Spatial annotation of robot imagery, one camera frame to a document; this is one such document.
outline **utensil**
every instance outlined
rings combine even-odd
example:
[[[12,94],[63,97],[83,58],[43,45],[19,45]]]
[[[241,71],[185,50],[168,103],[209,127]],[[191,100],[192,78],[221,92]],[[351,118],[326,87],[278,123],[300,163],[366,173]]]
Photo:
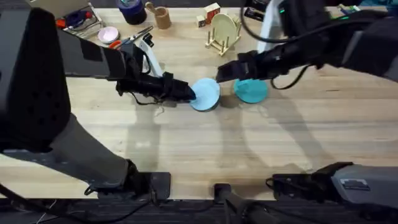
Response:
[[[150,10],[150,12],[152,12],[153,14],[155,14],[155,16],[160,16],[161,12],[159,12],[158,10],[155,9],[155,5],[152,2],[147,2],[145,3],[145,8],[147,8],[148,10]]]
[[[115,42],[113,42],[112,44],[109,45],[109,48],[112,49],[118,49],[120,48],[122,45],[130,43],[130,42],[134,42],[136,41],[138,38],[142,37],[143,35],[147,34],[148,32],[150,32],[152,29],[154,28],[154,26],[149,26],[141,31],[139,31],[137,34],[132,35],[131,37],[128,37],[124,40],[117,40]]]

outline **cable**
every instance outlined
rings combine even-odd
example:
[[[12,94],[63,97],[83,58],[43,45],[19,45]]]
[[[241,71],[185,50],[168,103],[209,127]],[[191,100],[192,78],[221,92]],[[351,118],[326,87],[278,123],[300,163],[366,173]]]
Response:
[[[265,208],[265,209],[266,209],[266,212],[268,212],[268,213],[269,213],[269,210],[273,210],[273,211],[275,211],[275,212],[277,212],[277,213],[281,213],[281,214],[283,214],[283,215],[285,215],[285,216],[294,217],[294,218],[297,218],[297,219],[300,219],[300,220],[305,220],[305,221],[312,222],[312,223],[317,223],[317,224],[330,224],[330,223],[328,223],[328,222],[323,222],[323,221],[316,220],[316,219],[313,219],[313,218],[309,218],[309,217],[305,217],[305,216],[301,216],[301,215],[296,215],[296,214],[290,213],[290,212],[285,212],[285,211],[283,211],[283,210],[281,210],[281,209],[279,209],[279,208],[275,208],[275,207],[273,207],[273,206],[267,205],[267,204],[262,203],[262,202],[257,202],[257,201],[253,201],[253,202],[247,203],[247,204],[245,205],[244,209],[242,209],[242,212],[241,212],[241,214],[240,214],[240,217],[244,218],[244,215],[243,215],[243,214],[247,211],[247,208],[249,208],[249,207],[251,207],[251,206],[259,206],[259,207],[261,207],[261,208]]]
[[[216,205],[216,203],[214,201],[212,201],[209,205],[204,206],[203,208],[194,209],[194,210],[182,210],[179,208],[161,207],[161,204],[153,202],[153,201],[152,201],[152,204],[160,210],[165,210],[168,212],[184,213],[184,214],[195,214],[195,213],[207,212],[208,210],[210,210],[211,208],[213,208]]]
[[[76,213],[80,213],[80,212],[85,212],[85,211],[70,212],[69,215],[76,214]],[[59,219],[59,218],[62,218],[62,217],[53,217],[53,218],[49,218],[49,219],[46,219],[46,220],[42,220],[42,221],[39,222],[39,223],[33,222],[33,223],[31,223],[31,224],[41,224],[41,223],[51,222],[51,221],[54,221],[54,220]]]
[[[60,218],[67,218],[76,222],[80,222],[80,223],[84,223],[84,224],[105,224],[105,223],[115,223],[115,222],[119,222],[121,220],[126,219],[127,217],[133,215],[134,213],[136,213],[138,210],[148,206],[150,204],[150,201],[143,203],[142,205],[138,206],[137,208],[135,208],[133,211],[131,211],[130,213],[113,219],[113,220],[100,220],[100,221],[91,221],[91,220],[85,220],[85,219],[81,219],[78,217],[75,217],[71,214],[68,213],[62,213],[59,212],[57,210],[54,210],[52,208],[46,208],[44,206],[41,205],[37,205],[36,203],[30,202],[27,199],[21,197],[20,195],[16,194],[15,192],[11,191],[10,189],[8,189],[7,187],[3,186],[3,184],[0,184],[0,194],[3,194],[4,196],[6,196],[8,199],[11,200],[15,200],[21,204],[26,205],[27,207],[32,208],[33,210],[37,211],[37,212],[45,212],[51,215],[55,215],[57,217]]]
[[[301,80],[301,78],[303,77],[305,71],[307,71],[308,67],[310,67],[310,66],[312,66],[312,65],[304,66],[303,69],[301,69],[300,73],[297,75],[296,79],[291,84],[289,84],[289,85],[287,85],[285,87],[277,87],[277,86],[275,86],[275,79],[276,79],[276,77],[275,77],[275,78],[271,79],[271,86],[274,89],[276,89],[276,90],[287,90],[289,88],[292,88],[293,86],[295,86]]]
[[[49,206],[49,209],[51,209],[51,208],[55,205],[56,202],[57,202],[57,199],[55,199],[54,202]],[[46,213],[44,213],[44,214],[39,218],[39,220],[37,220],[36,224],[38,224],[40,221],[42,221],[42,219],[44,218],[45,215],[46,215]]]
[[[153,97],[153,99],[155,100],[154,102],[151,102],[151,103],[142,103],[142,102],[140,102],[140,101],[137,99],[136,95],[135,95],[133,92],[130,92],[130,94],[134,97],[134,99],[136,99],[137,104],[138,104],[138,105],[141,105],[141,106],[146,106],[146,105],[158,105],[159,103],[162,102],[162,101],[160,101],[160,100],[158,100],[158,99],[156,99],[156,98]]]
[[[317,34],[317,33],[322,32],[322,31],[324,31],[324,30],[331,29],[331,28],[334,28],[334,27],[339,27],[339,26],[342,26],[342,25],[348,25],[348,24],[361,24],[361,23],[365,23],[365,24],[366,24],[366,23],[372,23],[372,22],[374,22],[374,20],[369,20],[369,19],[357,19],[357,20],[353,20],[353,21],[350,21],[350,20],[348,20],[348,21],[341,21],[341,22],[337,22],[337,23],[335,23],[335,24],[330,24],[330,25],[327,25],[327,26],[324,26],[324,27],[317,28],[317,29],[315,29],[315,30],[312,30],[312,31],[310,31],[310,32],[307,32],[306,34],[302,34],[302,35],[297,36],[297,37],[292,37],[292,38],[288,38],[288,39],[269,39],[269,38],[263,38],[263,37],[261,37],[261,36],[255,34],[255,33],[249,28],[249,26],[246,24],[246,21],[245,21],[245,19],[244,19],[243,14],[244,14],[244,6],[241,7],[240,13],[239,13],[239,16],[240,16],[240,19],[241,19],[241,22],[242,22],[243,29],[244,29],[251,37],[253,37],[254,39],[256,39],[256,40],[258,40],[258,41],[262,41],[262,42],[273,43],[273,44],[281,44],[281,43],[293,42],[293,41],[299,40],[299,39],[301,39],[301,38],[308,37],[308,36],[313,35],[313,34]]]
[[[281,213],[281,214],[286,215],[286,216],[289,216],[289,217],[298,218],[298,219],[305,220],[305,221],[309,221],[309,222],[312,222],[312,223],[329,224],[328,222],[316,220],[316,219],[309,218],[309,217],[305,217],[305,216],[301,216],[301,215],[296,215],[296,214],[290,213],[290,212],[285,212],[285,211],[283,211],[283,210],[281,210],[281,209],[279,209],[279,208],[275,208],[275,207],[270,206],[270,205],[263,204],[263,206],[264,206],[265,209],[267,209],[267,210],[273,210],[273,211],[275,211],[275,212],[277,212],[277,213]]]
[[[148,178],[147,178],[147,181],[149,183],[149,188],[151,191],[149,200],[152,202],[153,206],[155,206],[156,208],[158,208],[160,210],[165,210],[168,212],[175,212],[175,213],[196,214],[196,213],[206,212],[216,205],[215,201],[213,200],[209,205],[207,205],[203,208],[200,208],[200,209],[195,209],[195,210],[181,210],[181,209],[161,207],[161,204],[159,203],[159,201],[157,199],[157,192],[156,192],[154,186],[152,185],[152,183],[150,182],[150,180]]]

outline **wooden tabletop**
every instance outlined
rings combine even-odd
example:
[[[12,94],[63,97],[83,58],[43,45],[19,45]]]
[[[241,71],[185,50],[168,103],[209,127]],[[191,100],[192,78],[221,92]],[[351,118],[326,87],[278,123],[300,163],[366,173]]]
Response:
[[[154,24],[150,13],[145,23],[130,26],[118,9],[98,12],[123,37]],[[195,26],[201,13],[201,9],[170,9],[172,27],[151,32],[158,61],[191,85],[199,78],[214,77],[218,66],[257,44],[242,31],[235,50],[221,58],[205,48],[209,27]],[[260,22],[248,19],[248,23],[259,32]],[[277,84],[291,82],[299,70],[278,78]],[[272,200],[264,179],[275,173],[313,172],[337,161],[397,165],[398,84],[394,82],[329,66],[319,71],[310,68],[295,87],[271,89],[268,99],[255,105],[239,101],[232,85],[221,85],[217,109],[200,113],[189,105],[137,106],[131,96],[119,97],[114,83],[68,79],[72,110],[80,123],[139,170],[170,172],[171,198],[212,198],[213,184],[227,182],[243,197]],[[0,182],[30,198],[86,198],[84,182],[4,156]]]

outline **floor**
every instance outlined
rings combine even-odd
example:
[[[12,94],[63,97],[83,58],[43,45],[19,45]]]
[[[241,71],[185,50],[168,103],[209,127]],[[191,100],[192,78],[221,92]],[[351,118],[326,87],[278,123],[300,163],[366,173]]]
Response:
[[[115,7],[115,0],[91,0],[94,7]],[[215,1],[210,0],[153,0],[155,5],[162,5],[168,7],[203,7]],[[241,0],[218,0],[221,7],[238,7]],[[24,0],[0,0],[0,10],[3,9],[20,9],[26,8],[28,5]],[[36,200],[38,203],[50,205],[53,200]],[[202,201],[171,201],[167,207],[182,207],[185,210],[200,208]],[[334,224],[382,224],[384,222],[368,222],[358,217],[356,212],[349,211],[342,206],[335,205],[334,203],[317,204],[311,202],[303,202],[300,200],[288,200],[285,202],[267,202],[277,208],[294,212],[299,215],[316,218],[318,220],[327,221]],[[119,201],[119,200],[60,200],[56,205],[59,209],[67,209],[70,211],[90,211],[96,214],[98,219],[112,219],[128,213],[132,208],[139,206],[140,202],[132,201]],[[13,223],[13,224],[30,224],[36,223],[40,218],[41,213],[35,212],[22,212],[16,211],[10,206],[10,201],[0,200],[0,223]],[[296,219],[285,217],[281,214],[275,213],[278,218],[287,223],[308,223],[301,222]],[[154,206],[148,206],[137,212],[132,217],[120,223],[135,223],[135,224],[148,224],[148,223],[184,223],[184,224],[221,224],[224,222],[224,211],[222,205],[216,205],[207,212],[197,214],[179,214],[175,212],[168,212],[159,210]],[[61,222],[54,220],[53,223],[73,223],[70,221]]]

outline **blue plate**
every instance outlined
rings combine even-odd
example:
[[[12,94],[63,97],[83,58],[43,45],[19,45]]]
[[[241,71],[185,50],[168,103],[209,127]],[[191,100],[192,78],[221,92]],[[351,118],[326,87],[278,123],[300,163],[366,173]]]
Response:
[[[197,98],[190,102],[193,109],[206,111],[214,107],[220,99],[220,85],[211,78],[202,78],[192,86]]]
[[[234,91],[245,103],[259,103],[268,95],[267,84],[261,80],[236,80]]]

